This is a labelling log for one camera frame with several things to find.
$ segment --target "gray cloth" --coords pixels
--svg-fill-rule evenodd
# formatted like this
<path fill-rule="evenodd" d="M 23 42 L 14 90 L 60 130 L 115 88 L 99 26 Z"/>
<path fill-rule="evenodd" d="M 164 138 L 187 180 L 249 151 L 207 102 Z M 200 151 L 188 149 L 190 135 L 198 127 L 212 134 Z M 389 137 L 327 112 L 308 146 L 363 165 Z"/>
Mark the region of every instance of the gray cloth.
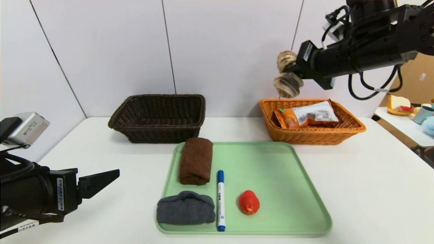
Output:
<path fill-rule="evenodd" d="M 160 199 L 157 222 L 167 224 L 203 224 L 216 220 L 213 199 L 193 191 Z"/>

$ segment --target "pen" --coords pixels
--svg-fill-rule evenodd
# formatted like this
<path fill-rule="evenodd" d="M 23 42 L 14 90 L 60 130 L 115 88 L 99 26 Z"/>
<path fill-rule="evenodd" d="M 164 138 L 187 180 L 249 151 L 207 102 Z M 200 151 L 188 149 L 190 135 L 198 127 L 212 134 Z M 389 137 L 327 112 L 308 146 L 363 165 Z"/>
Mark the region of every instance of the pen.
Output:
<path fill-rule="evenodd" d="M 226 228 L 226 220 L 224 216 L 224 173 L 223 170 L 217 172 L 217 188 L 218 188 L 218 231 L 224 231 Z"/>

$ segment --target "teal mug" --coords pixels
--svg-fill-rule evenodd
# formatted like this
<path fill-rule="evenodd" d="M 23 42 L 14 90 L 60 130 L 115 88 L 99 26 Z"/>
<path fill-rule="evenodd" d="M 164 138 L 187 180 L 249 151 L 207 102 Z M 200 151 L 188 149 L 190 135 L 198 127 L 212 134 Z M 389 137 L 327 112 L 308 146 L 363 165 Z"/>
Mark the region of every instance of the teal mug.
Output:
<path fill-rule="evenodd" d="M 414 117 L 413 121 L 422 124 L 423 121 L 425 121 L 429 116 L 434 115 L 434 108 L 430 108 L 427 106 L 422 106 L 421 109 L 419 109 L 418 114 Z"/>

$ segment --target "snack bag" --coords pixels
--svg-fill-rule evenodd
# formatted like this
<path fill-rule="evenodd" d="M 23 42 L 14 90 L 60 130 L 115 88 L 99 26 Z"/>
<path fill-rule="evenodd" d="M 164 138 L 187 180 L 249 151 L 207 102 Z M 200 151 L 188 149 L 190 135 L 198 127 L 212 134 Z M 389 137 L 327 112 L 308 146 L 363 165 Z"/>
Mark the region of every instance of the snack bag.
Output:
<path fill-rule="evenodd" d="M 297 108 L 279 109 L 273 113 L 280 126 L 284 129 L 339 123 L 330 101 Z"/>

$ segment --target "white table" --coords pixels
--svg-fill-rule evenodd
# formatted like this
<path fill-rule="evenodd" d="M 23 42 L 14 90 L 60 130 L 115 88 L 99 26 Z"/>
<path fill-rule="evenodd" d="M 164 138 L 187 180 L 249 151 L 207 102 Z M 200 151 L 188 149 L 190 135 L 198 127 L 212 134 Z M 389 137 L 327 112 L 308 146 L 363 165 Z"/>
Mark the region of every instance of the white table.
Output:
<path fill-rule="evenodd" d="M 31 228 L 1 244 L 434 243 L 434 170 L 371 119 L 361 119 L 366 132 L 340 145 L 294 146 L 333 219 L 332 230 L 319 237 L 161 233 L 156 204 L 176 145 L 132 144 L 109 129 L 108 120 L 83 121 L 40 164 L 78 167 L 78 176 L 119 168 L 121 176 L 84 199 L 64 223 Z M 262 118 L 206 118 L 200 136 L 270 140 Z"/>
<path fill-rule="evenodd" d="M 386 107 L 378 108 L 375 114 L 413 140 L 418 145 L 414 150 L 420 150 L 421 158 L 425 158 L 425 148 L 434 146 L 434 138 L 425 134 L 422 130 L 422 126 L 416 124 L 409 117 L 390 114 L 387 112 Z"/>

